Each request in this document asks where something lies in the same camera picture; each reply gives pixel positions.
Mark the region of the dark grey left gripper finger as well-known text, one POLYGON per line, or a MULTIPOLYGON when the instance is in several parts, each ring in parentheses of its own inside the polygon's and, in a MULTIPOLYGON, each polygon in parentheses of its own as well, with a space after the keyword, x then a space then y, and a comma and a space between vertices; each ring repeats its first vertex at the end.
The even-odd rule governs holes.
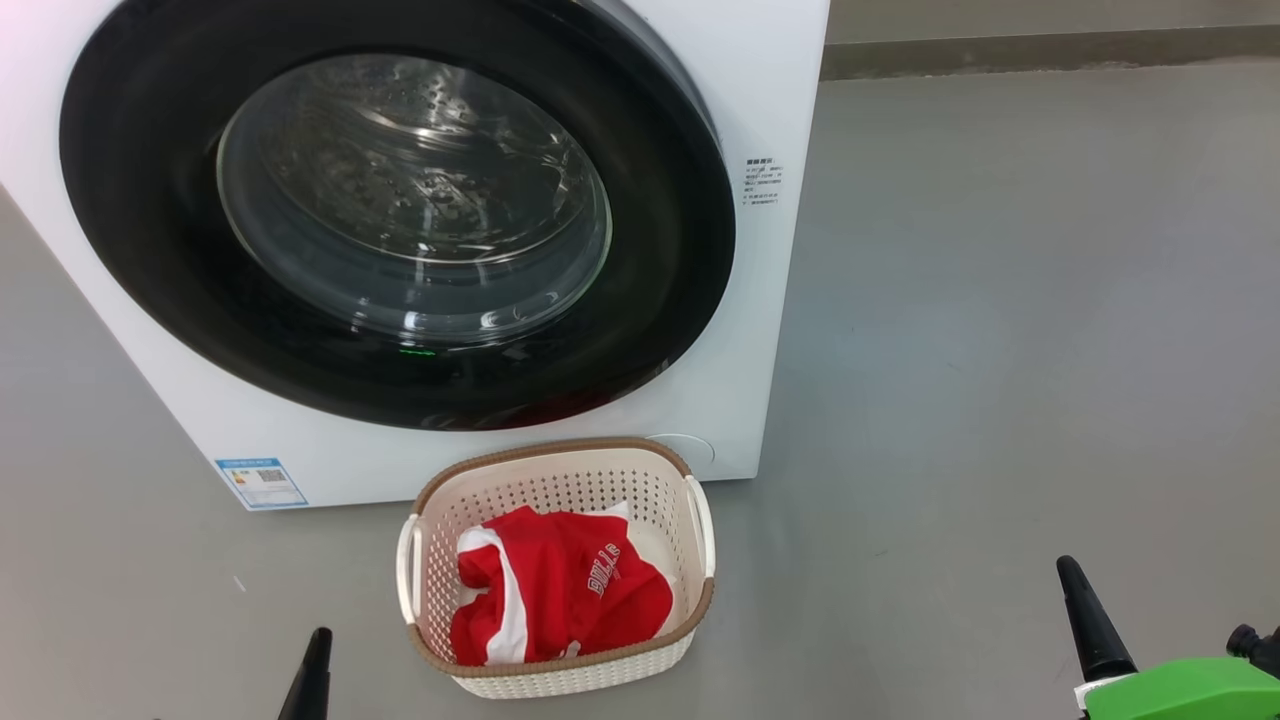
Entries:
POLYGON ((326 626, 311 634, 276 720, 328 720, 332 642, 326 626))

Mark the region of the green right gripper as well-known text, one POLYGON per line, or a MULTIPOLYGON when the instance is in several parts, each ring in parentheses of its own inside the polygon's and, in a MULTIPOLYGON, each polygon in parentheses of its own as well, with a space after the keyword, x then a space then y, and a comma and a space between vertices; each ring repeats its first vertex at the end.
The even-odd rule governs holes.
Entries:
POLYGON ((1056 570, 1085 720, 1280 720, 1280 679, 1244 659, 1180 659, 1138 673, 1080 564, 1064 555, 1056 570))

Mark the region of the red and white garment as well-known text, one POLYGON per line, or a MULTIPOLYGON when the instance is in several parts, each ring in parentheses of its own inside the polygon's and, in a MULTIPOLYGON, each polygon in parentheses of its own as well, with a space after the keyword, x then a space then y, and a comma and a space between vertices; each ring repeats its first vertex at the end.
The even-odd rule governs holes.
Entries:
POLYGON ((457 664, 539 664, 643 643, 675 609, 672 580, 631 538, 628 502, 590 512, 525 505, 456 543, 465 601, 451 621, 457 664))

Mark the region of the black round glass washer door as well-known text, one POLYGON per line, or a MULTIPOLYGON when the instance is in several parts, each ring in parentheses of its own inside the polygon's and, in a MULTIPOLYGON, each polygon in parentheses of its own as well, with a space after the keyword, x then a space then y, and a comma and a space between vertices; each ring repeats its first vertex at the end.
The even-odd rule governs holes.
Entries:
POLYGON ((124 0, 59 145, 87 241, 169 334, 388 427, 634 392, 704 332, 737 250, 704 104, 591 0, 124 0))

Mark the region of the cream laundry basket brown rim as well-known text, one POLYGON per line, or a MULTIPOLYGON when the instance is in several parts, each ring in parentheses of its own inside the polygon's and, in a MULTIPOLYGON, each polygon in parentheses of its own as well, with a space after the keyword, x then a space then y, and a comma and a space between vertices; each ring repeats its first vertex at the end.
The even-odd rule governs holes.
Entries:
POLYGON ((716 588, 716 529, 685 460, 652 439, 594 438, 536 445, 457 462, 419 495, 396 546, 399 612, 419 655, 485 700, 532 700, 637 682, 687 652, 716 588), (644 557, 673 582, 672 619, 652 641, 584 659, 466 667, 449 624, 465 598, 456 543, 470 527, 527 506, 603 511, 626 503, 644 557))

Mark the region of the white front-load washing machine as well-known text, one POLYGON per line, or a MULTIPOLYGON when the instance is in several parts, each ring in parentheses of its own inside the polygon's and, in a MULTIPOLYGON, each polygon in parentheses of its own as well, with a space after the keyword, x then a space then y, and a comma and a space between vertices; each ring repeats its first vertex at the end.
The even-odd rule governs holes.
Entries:
POLYGON ((76 60, 123 1, 0 0, 0 187, 220 477, 215 460, 275 457, 308 507, 397 502, 468 457, 616 436, 673 450, 700 480, 758 473, 829 0, 591 0, 657 37, 704 104, 737 250, 709 324, 664 372, 600 407, 499 430, 388 427, 270 395, 186 347, 110 275, 70 205, 59 138, 76 60))

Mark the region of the blue energy label sticker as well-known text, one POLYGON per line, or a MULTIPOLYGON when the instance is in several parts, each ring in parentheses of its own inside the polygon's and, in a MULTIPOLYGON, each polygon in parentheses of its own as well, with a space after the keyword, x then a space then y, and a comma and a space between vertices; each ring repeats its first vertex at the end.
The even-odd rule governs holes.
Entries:
POLYGON ((275 457, 214 461, 224 480, 250 511, 302 509, 308 501, 275 457))

